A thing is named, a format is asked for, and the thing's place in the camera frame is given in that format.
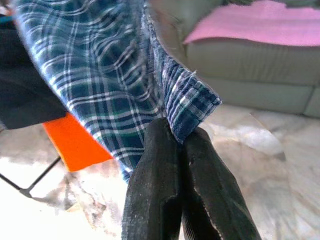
orange object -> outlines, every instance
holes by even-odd
[[[70,113],[43,126],[70,172],[112,159]]]

gray sofa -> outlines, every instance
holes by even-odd
[[[183,44],[197,22],[223,2],[151,0],[152,17],[165,49],[196,71],[224,103],[320,118],[320,47],[230,38]]]

pink cloth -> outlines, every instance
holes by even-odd
[[[184,43],[208,38],[320,46],[320,10],[286,8],[284,3],[271,0],[255,1],[251,6],[222,6],[201,20]]]

